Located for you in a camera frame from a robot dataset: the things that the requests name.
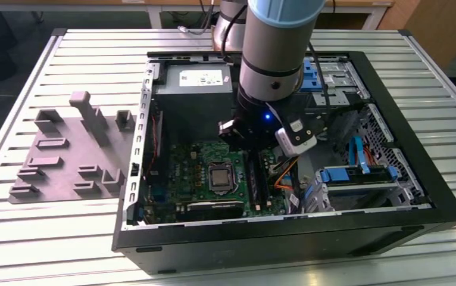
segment black plastic frame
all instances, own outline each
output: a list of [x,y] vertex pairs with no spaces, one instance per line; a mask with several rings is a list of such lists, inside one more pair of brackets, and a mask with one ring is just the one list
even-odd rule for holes
[[[148,57],[220,56],[218,52],[149,52]],[[129,247],[160,247],[161,245],[204,243],[209,241],[242,240],[298,234],[338,232],[357,229],[400,227],[398,234],[382,237],[373,244],[361,247],[350,255],[380,253],[432,230],[456,225],[456,197],[442,180],[438,170],[413,133],[390,94],[376,74],[362,52],[317,52],[320,56],[348,56],[361,81],[368,89],[380,114],[388,125],[418,183],[430,199],[432,209],[413,209],[408,212],[348,213],[341,216],[310,217],[250,223],[228,223],[208,226],[178,226],[157,229],[121,231],[121,208],[119,204],[115,227],[113,251]]]

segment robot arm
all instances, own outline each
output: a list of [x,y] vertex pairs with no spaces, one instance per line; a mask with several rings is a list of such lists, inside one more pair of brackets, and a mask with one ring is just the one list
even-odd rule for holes
[[324,5],[325,0],[248,0],[238,108],[234,119],[220,124],[220,137],[232,146],[257,149],[277,141],[293,157],[316,144],[322,126],[306,124],[290,95],[301,85],[304,54]]

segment aluminum table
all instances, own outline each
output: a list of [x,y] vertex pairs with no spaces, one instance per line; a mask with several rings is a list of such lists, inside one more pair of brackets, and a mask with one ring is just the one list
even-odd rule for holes
[[[87,90],[105,116],[136,114],[148,51],[210,50],[210,35],[176,30],[68,30],[52,36],[0,131],[0,284],[456,285],[456,228],[378,256],[149,277],[111,251],[117,200],[7,202],[40,108],[80,116]],[[364,51],[456,195],[456,87],[410,36],[318,30],[318,51]]]

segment black floor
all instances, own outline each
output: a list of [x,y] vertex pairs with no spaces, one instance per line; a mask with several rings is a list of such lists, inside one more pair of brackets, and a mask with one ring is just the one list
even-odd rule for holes
[[[71,29],[150,28],[148,15],[141,12],[45,13],[44,23],[41,24],[35,23],[31,13],[11,12],[4,13],[4,16],[19,39],[19,45],[9,52],[19,71],[12,78],[0,82],[0,127],[48,42],[51,32],[56,27]],[[189,13],[185,16],[174,16],[176,19],[173,20],[168,13],[162,13],[162,26],[164,28],[176,27],[177,18],[182,19],[185,25],[193,24],[198,16],[198,13]],[[446,74],[456,76],[456,59],[446,70]]]

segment blue latch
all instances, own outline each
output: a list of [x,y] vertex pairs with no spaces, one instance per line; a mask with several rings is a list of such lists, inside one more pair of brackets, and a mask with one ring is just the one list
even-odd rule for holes
[[[354,159],[354,151],[357,151],[357,160]],[[354,135],[348,144],[348,159],[349,165],[358,164],[362,168],[362,174],[370,173],[368,164],[365,162],[365,155],[364,155],[364,145],[362,145],[362,138],[358,135]]]
[[330,181],[330,177],[326,171],[320,171],[320,177],[321,177],[321,182],[326,183]]
[[304,81],[301,83],[300,91],[321,91],[321,84],[317,78],[317,71],[310,65],[310,61],[308,58],[304,59]]
[[316,79],[316,69],[306,58],[304,59],[304,79]]
[[386,167],[386,170],[388,170],[388,174],[390,175],[392,181],[397,180],[398,173],[397,173],[396,168],[390,165]]
[[345,168],[326,169],[326,172],[329,173],[332,182],[349,181],[348,172]]

